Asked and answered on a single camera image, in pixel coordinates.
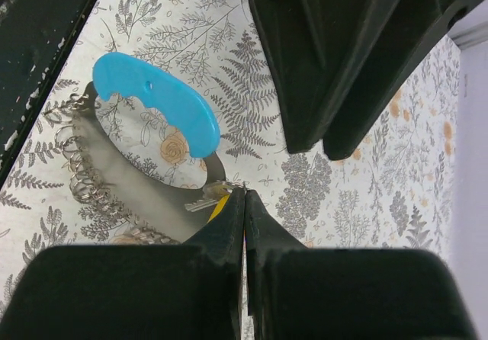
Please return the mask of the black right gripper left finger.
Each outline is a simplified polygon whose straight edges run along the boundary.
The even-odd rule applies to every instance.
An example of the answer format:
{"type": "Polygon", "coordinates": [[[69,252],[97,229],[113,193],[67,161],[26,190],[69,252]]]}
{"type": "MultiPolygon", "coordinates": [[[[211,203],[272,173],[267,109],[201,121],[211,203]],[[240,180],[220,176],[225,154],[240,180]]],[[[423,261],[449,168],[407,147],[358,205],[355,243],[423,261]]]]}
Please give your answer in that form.
{"type": "Polygon", "coordinates": [[[27,266],[3,339],[238,339],[245,192],[180,245],[64,245],[27,266]]]}

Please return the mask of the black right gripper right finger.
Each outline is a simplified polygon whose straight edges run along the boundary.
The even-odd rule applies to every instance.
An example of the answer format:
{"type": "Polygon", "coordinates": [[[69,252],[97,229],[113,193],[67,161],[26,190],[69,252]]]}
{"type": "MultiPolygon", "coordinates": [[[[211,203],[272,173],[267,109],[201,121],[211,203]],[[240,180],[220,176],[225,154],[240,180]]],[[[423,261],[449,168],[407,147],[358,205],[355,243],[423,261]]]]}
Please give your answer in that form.
{"type": "Polygon", "coordinates": [[[310,249],[246,194],[257,339],[475,339],[443,261],[422,249],[310,249]]]}

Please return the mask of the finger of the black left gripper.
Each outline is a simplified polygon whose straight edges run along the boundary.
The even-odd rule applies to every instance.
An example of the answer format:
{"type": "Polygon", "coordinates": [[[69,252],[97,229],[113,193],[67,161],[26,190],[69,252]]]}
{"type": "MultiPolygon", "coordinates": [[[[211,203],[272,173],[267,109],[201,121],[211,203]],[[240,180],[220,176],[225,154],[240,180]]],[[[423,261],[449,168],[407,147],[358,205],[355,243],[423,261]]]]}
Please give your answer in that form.
{"type": "Polygon", "coordinates": [[[484,0],[400,0],[323,137],[331,160],[349,157],[434,45],[484,0]]]}
{"type": "Polygon", "coordinates": [[[287,149],[318,143],[400,0],[249,0],[287,149]]]}

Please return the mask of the key with yellow tag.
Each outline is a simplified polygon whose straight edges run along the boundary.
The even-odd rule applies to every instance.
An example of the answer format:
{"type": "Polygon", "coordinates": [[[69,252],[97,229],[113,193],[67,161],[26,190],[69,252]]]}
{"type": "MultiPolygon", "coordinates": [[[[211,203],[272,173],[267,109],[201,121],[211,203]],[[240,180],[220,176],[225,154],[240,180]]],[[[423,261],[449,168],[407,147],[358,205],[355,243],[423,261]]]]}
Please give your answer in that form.
{"type": "Polygon", "coordinates": [[[192,203],[186,203],[185,209],[195,213],[212,207],[212,213],[207,221],[209,223],[223,209],[235,187],[234,183],[229,181],[207,183],[202,187],[203,197],[192,203]]]}

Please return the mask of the floral patterned table mat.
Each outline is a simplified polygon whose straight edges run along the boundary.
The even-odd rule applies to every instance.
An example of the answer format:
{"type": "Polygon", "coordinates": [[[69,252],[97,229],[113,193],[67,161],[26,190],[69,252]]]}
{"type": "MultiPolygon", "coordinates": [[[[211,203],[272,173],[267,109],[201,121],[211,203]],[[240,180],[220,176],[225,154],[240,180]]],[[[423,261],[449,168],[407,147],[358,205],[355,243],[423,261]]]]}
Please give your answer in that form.
{"type": "MultiPolygon", "coordinates": [[[[287,153],[278,100],[247,0],[97,0],[44,110],[84,91],[95,60],[120,51],[169,71],[213,108],[230,181],[309,247],[413,247],[448,255],[461,52],[442,38],[353,154],[287,153]]],[[[44,249],[99,242],[40,116],[1,189],[1,306],[44,249]]]]}

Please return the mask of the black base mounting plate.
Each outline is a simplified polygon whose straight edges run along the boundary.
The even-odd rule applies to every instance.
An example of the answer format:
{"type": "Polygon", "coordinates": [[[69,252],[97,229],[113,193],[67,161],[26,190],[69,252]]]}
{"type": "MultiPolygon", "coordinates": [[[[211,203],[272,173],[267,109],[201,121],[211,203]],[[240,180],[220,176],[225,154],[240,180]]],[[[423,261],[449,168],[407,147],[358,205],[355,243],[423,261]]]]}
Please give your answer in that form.
{"type": "Polygon", "coordinates": [[[1,180],[97,0],[1,0],[1,180]]]}

